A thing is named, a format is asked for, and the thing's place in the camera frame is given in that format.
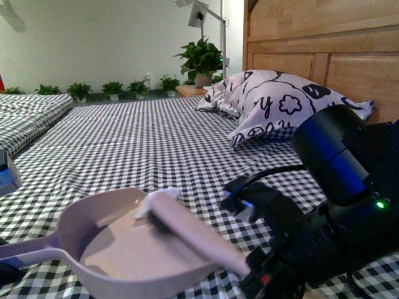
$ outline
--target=lamp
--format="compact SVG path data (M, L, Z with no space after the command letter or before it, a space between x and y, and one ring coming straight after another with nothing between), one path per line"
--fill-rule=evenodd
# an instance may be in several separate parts
M217 18L220 22L222 22L222 58L223 58L223 78L225 79L226 76L226 20L223 19L221 16L215 14L208 8L208 5L202 3L198 0L175 0L175 3L178 7L187 6L189 4L194 4L193 8L191 9L191 16L190 21L188 23L189 26L198 27L198 23L200 24L201 28L201 36L204 37L203 33L203 21L205 19L206 13L209 13L213 17Z

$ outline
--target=wooden headboard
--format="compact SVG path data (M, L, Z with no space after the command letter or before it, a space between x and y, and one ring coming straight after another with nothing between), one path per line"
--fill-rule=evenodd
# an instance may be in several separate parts
M245 0L243 69L295 74L399 119L398 0Z

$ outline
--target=cable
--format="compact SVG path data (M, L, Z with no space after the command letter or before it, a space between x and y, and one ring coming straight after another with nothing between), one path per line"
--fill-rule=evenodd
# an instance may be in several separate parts
M237 197L241 191L247 188L250 184L254 183L258 179L264 178L265 176L269 176L271 174L276 173L284 173L286 171L295 171L295 170L306 170L303 164L300 165L290 165L290 166L282 166L278 168L271 168L259 173L256 173L249 178L247 178L244 182L234 188L234 190L229 194L228 197L221 201L221 206L230 212L240 213L242 210L245 209L245 205L237 200Z
M256 173L249 178L247 178L243 183L238 185L237 187L234 188L234 190L230 193L229 197L230 198L235 198L237 195L247 188L250 184L254 183L258 179L264 178L265 176L270 176L271 174L276 174L276 173L284 173L287 171L296 171L296 170L306 170L305 166L303 164L300 165L290 165L290 166L281 166L277 168L272 168L272 169L267 169L264 171L261 171L260 173Z
M347 272L347 283L353 289L352 291L356 296L361 296L364 299L374 299L374 297L371 297L369 294L367 294L366 291L356 283L356 281L353 279L352 271Z

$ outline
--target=white pillowcase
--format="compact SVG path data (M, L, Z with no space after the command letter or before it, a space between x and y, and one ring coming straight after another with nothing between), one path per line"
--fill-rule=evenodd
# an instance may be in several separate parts
M308 117L331 105L348 105L365 120L374 103L354 103L338 92L295 75L248 70L216 84L196 111L214 111L237 118L239 126L228 135L229 147L233 148L263 133L288 138Z

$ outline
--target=checkered bedsheet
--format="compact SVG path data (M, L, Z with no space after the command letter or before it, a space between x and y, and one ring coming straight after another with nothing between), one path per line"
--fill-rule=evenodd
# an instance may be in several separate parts
M71 106L70 95L0 95L0 146L15 156Z
M236 124L214 113L194 112L199 98L167 98L74 108L22 152L15 164L23 186L0 198L0 236L9 242L48 235L70 203L98 192L137 187L182 190L180 201L237 249L269 249L270 228L245 224L219 207L230 180L266 168L298 164L289 142L255 138L228 149ZM310 211L325 197L306 171L264 180ZM399 297L399 255L357 272L376 298ZM220 269L175 298L240 298L239 278ZM356 298L344 276L319 286L330 298ZM89 298L64 261L29 268L24 279L0 289L2 298Z

